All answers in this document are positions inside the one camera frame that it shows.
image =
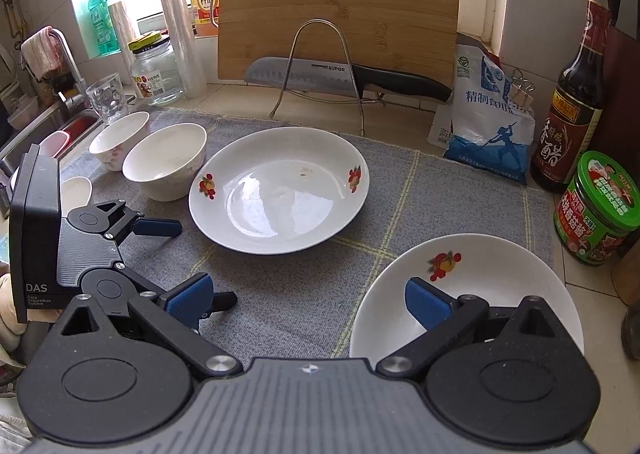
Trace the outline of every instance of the clear drinking glass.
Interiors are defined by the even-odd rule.
[[[120,75],[115,72],[92,84],[86,95],[102,120],[108,125],[129,114],[129,105],[124,97]]]

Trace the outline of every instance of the knife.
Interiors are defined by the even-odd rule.
[[[249,84],[282,87],[287,58],[264,56],[246,70],[244,80]],[[410,72],[390,71],[352,64],[358,94],[362,98],[366,85],[377,85],[385,90],[407,96],[425,96],[446,102],[451,89],[432,78]],[[355,96],[347,64],[294,58],[291,62],[287,88]]]

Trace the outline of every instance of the yellow jar lid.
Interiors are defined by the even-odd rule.
[[[161,38],[162,34],[159,31],[149,31],[149,33],[145,33],[143,36],[129,42],[129,50],[136,51],[138,49],[142,49],[150,44],[158,42]]]

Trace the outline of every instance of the plastic wrap roll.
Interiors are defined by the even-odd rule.
[[[131,75],[131,63],[136,58],[129,50],[129,42],[140,37],[138,23],[127,14],[127,5],[123,1],[110,4],[109,15],[111,17],[111,23],[113,24],[113,30],[118,37],[120,53],[122,53],[127,71],[129,71],[129,75]]]
[[[164,20],[174,47],[175,60],[187,98],[197,98],[207,92],[202,63],[195,52],[195,36],[191,27],[186,0],[160,0]]]

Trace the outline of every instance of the countertop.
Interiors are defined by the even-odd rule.
[[[316,95],[335,100],[334,96]],[[207,95],[180,99],[172,107],[253,118],[266,118],[278,90],[246,85],[209,85]],[[365,104],[366,135],[402,147],[442,156],[442,149],[427,143],[433,113],[395,104]],[[308,127],[358,134],[360,116],[355,104],[329,104],[285,94],[276,114]],[[67,155],[61,166],[86,150],[91,137]],[[529,185],[536,187],[529,179]],[[552,213],[555,203],[548,195]],[[584,332],[585,356],[595,371],[602,396],[586,442],[601,454],[630,454],[640,448],[640,362],[625,357],[620,325],[626,312],[611,281],[612,258],[600,267],[583,265],[562,247],[549,218],[554,242],[554,268],[571,294]],[[0,225],[0,234],[8,224]]]

